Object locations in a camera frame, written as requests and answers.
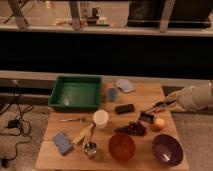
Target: glass window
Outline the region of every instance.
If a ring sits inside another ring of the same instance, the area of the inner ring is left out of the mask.
[[[115,34],[213,36],[212,0],[75,1],[75,7],[72,1],[8,2],[0,1],[0,28],[4,29],[17,25],[17,29],[59,32],[77,29]]]

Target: white container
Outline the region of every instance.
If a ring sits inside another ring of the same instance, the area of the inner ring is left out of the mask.
[[[105,110],[98,110],[93,115],[93,121],[95,125],[102,129],[107,126],[107,122],[109,120],[109,114]]]

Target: small metal pot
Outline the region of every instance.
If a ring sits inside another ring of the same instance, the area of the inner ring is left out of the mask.
[[[84,153],[86,154],[86,156],[88,158],[93,158],[95,157],[96,153],[97,153],[97,145],[94,142],[88,142],[85,146],[84,146]]]

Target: green plastic tray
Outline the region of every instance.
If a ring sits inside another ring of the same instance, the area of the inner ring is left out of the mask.
[[[97,110],[101,104],[100,77],[59,76],[48,105],[56,111]]]

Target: red bowl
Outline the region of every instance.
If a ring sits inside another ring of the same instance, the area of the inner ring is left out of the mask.
[[[127,134],[115,134],[109,140],[109,152],[115,160],[126,162],[135,153],[135,143]]]

